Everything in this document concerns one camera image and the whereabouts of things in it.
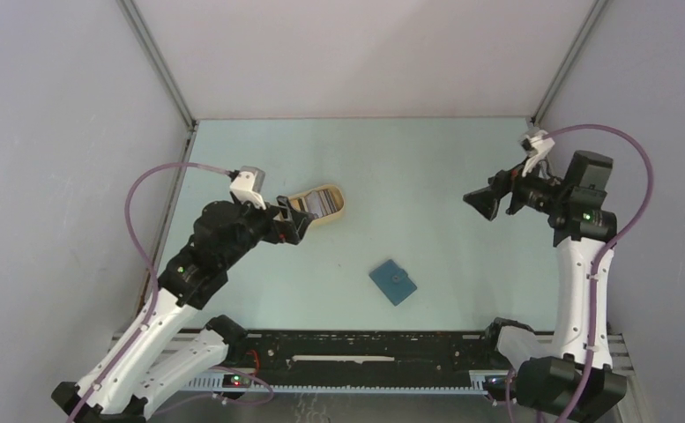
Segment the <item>blue leather card holder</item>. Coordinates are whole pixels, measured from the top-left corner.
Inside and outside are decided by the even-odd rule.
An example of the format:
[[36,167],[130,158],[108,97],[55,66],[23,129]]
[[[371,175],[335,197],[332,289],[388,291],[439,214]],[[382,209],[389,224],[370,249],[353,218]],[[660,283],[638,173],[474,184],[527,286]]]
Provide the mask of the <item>blue leather card holder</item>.
[[369,277],[394,307],[417,291],[408,273],[392,259],[373,269]]

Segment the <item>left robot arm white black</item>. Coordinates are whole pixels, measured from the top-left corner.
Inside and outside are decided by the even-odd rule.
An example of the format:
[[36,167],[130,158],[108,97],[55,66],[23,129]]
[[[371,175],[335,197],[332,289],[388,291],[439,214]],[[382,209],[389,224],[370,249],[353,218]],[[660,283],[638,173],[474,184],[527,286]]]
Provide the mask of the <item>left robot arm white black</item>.
[[157,358],[227,283],[227,272],[259,242],[298,244],[314,215],[288,198],[257,208],[215,201],[202,210],[194,233],[167,263],[158,290],[140,317],[91,372],[61,382],[51,394],[70,422],[146,422],[189,380],[222,363],[236,367],[247,355],[245,329],[226,315],[212,318],[180,351]]

